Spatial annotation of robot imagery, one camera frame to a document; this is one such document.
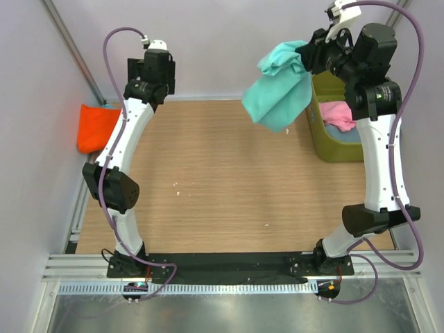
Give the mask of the teal t shirt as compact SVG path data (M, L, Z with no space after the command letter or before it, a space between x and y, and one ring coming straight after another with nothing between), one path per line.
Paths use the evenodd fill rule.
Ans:
M241 97L253 123L279 133L310 104L311 74L296 51L306 44L303 40L282 42L258 62L261 76Z

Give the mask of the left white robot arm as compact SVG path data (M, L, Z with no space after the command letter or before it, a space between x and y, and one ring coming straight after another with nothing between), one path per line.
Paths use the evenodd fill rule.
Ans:
M128 59L128 83L118 122L96 161L85 163L82 170L92 197L107 208L115 233L115 250L106 259L109 278L138 278L147 269L134 209L140 189L129 171L146 125L166 96L175 92L175 68L173 56L158 40L142 59Z

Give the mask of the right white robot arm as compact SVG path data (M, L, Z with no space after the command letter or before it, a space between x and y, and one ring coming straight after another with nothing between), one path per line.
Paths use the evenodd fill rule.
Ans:
M312 258L315 271L331 273L349 252L370 237L420 219L403 187L400 158L402 93L387 77L397 47L395 32L383 24L366 24L356 41L348 29L328 39L332 28L320 28L305 46L297 48L311 74L331 72L345 84L345 102L360 136L366 175L362 204L342 209L342 224L320 239Z

